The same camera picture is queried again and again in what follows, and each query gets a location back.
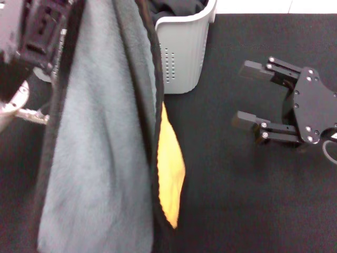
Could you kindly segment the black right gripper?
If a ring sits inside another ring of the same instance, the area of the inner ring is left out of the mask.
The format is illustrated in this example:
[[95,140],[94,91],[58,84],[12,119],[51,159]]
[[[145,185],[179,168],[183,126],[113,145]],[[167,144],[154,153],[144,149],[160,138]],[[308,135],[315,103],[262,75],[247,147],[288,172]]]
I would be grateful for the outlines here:
[[301,68],[270,56],[265,64],[245,60],[239,75],[278,85],[294,85],[283,102],[282,121],[285,124],[272,123],[242,111],[233,116],[232,125],[252,131],[256,144],[336,142],[336,92],[322,83],[317,70]]

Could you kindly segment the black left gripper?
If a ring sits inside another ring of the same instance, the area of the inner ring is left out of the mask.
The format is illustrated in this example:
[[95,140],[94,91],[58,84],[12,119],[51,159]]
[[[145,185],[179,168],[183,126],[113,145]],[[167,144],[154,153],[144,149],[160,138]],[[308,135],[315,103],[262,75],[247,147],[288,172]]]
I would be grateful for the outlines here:
[[66,1],[32,1],[31,7],[30,1],[1,3],[1,101],[9,102],[33,67],[52,73]]

